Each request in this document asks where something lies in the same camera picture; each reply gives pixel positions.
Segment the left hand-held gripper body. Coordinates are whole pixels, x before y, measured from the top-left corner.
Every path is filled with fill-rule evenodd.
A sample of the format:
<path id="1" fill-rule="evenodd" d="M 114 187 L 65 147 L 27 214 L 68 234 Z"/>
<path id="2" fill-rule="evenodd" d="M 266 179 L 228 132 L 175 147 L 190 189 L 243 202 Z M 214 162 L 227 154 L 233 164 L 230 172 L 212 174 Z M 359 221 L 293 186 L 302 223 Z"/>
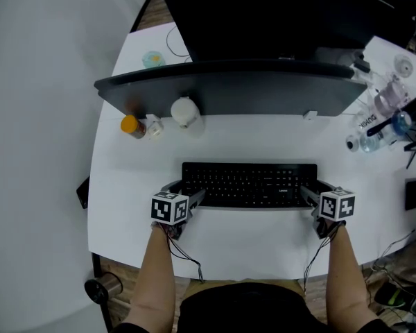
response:
<path id="1" fill-rule="evenodd" d="M 172 239 L 179 239 L 188 220 L 189 197 L 160 191 L 151 199 L 151 219 L 159 223 Z"/>

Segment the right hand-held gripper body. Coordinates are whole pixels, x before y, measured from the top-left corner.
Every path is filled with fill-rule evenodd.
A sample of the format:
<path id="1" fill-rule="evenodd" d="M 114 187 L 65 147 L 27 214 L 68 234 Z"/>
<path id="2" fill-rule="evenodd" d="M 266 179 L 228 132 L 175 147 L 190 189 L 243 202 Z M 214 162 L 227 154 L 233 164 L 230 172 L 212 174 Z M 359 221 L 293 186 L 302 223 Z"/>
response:
<path id="1" fill-rule="evenodd" d="M 312 212 L 313 224 L 320 239 L 328 237 L 335 227 L 344 225 L 354 214 L 356 194 L 342 188 L 322 192 Z"/>

